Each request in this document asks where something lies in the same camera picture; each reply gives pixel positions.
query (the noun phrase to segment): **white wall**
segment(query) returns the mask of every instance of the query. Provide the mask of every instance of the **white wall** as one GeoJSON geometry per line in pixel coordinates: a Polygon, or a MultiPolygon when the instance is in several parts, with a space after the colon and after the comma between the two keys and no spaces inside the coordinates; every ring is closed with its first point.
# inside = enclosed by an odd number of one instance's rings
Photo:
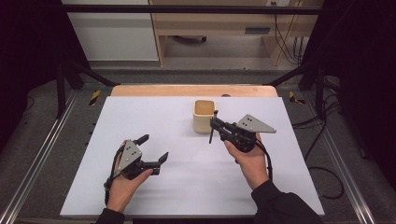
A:
{"type": "MultiPolygon", "coordinates": [[[[147,5],[147,0],[63,0],[64,4],[147,5]]],[[[88,61],[158,61],[146,14],[68,13],[88,61]]]]}

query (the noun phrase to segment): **person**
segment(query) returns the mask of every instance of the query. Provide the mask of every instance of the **person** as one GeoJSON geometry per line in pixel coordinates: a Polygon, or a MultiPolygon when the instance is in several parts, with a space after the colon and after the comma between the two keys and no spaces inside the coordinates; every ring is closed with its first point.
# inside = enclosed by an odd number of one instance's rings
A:
{"type": "MultiPolygon", "coordinates": [[[[261,141],[259,134],[257,134],[257,139],[261,141]]],[[[254,147],[249,153],[244,153],[229,141],[224,141],[224,145],[240,165],[242,174],[252,189],[251,197],[257,205],[254,224],[323,223],[318,214],[299,196],[294,193],[281,192],[274,185],[268,177],[265,156],[261,149],[254,147]]],[[[147,170],[133,180],[128,180],[122,175],[115,178],[110,188],[107,207],[97,219],[96,224],[123,223],[125,207],[151,172],[152,170],[147,170]]]]}

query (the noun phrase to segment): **black sleeve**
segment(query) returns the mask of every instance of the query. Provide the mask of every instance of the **black sleeve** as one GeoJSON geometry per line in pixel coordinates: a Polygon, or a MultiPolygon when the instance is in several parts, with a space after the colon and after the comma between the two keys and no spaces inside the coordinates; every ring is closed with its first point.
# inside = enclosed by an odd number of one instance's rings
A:
{"type": "Polygon", "coordinates": [[[254,223],[323,223],[299,196],[284,193],[271,180],[253,190],[251,197],[257,204],[254,223]]]}
{"type": "Polygon", "coordinates": [[[95,224],[122,224],[124,220],[125,215],[123,213],[105,208],[95,224]]]}

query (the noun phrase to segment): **white table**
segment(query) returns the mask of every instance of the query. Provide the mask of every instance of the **white table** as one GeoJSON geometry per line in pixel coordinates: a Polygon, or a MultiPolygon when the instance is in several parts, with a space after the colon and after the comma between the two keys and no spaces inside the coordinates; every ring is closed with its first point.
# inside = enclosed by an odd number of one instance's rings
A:
{"type": "Polygon", "coordinates": [[[149,134],[140,146],[143,161],[156,161],[169,151],[160,175],[151,176],[135,193],[125,215],[132,217],[251,217],[257,207],[239,166],[215,132],[195,133],[192,106],[197,99],[216,102],[227,122],[246,114],[274,127],[262,133],[273,163],[274,182],[298,194],[319,215],[324,211],[304,163],[289,116],[278,97],[108,97],[92,134],[61,216],[101,214],[116,150],[124,139],[149,134]]]}

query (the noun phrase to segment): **cup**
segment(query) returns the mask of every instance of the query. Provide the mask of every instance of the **cup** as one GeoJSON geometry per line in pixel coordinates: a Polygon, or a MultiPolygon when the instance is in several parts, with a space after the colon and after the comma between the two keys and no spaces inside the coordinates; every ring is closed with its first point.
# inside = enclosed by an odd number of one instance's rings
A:
{"type": "Polygon", "coordinates": [[[216,110],[215,102],[210,100],[196,100],[193,109],[193,128],[197,133],[210,133],[210,119],[216,110]]]}

